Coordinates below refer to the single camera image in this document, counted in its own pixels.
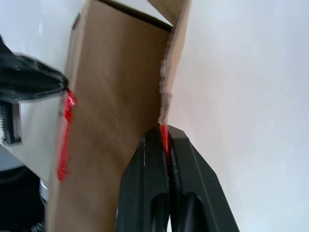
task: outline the brown cardboard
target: brown cardboard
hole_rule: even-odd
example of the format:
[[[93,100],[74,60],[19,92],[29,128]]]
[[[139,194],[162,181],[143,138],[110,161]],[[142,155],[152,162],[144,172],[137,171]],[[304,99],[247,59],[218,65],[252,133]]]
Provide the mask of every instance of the brown cardboard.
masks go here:
[[[173,16],[171,38],[170,26],[114,1],[85,4],[72,29],[65,71],[77,98],[68,145],[70,175],[59,182],[55,172],[66,126],[61,119],[50,180],[49,232],[113,231],[122,173],[142,134],[157,126],[160,73],[161,92],[169,95],[180,58],[187,11],[174,12],[179,13]]]

